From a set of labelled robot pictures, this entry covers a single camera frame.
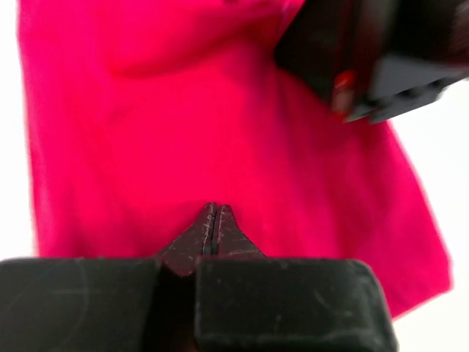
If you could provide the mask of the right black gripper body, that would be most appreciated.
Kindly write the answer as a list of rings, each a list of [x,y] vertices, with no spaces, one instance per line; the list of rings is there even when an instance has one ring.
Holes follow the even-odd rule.
[[[468,78],[468,2],[396,1],[371,81],[349,121],[379,123],[434,103]]]

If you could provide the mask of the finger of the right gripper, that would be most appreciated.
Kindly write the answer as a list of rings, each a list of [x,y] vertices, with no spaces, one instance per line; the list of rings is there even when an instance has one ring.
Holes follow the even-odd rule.
[[[274,50],[276,64],[329,103],[346,40],[355,27],[357,1],[305,1]]]

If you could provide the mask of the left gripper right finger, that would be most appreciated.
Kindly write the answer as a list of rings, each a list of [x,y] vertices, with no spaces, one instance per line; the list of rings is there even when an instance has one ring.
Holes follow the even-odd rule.
[[[268,258],[232,209],[213,222],[196,268],[200,351],[397,351],[379,281],[357,260]]]

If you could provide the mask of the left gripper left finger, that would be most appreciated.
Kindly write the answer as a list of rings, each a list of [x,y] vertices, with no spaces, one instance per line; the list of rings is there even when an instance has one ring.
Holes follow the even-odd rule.
[[[3,351],[194,351],[194,271],[217,207],[142,258],[1,262]]]

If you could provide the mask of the pink t shirt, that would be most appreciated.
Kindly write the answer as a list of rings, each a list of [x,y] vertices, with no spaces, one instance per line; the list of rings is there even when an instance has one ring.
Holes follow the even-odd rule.
[[[393,316],[451,289],[391,126],[273,61],[299,1],[19,1],[38,253],[143,257],[209,202],[272,257],[355,258]]]

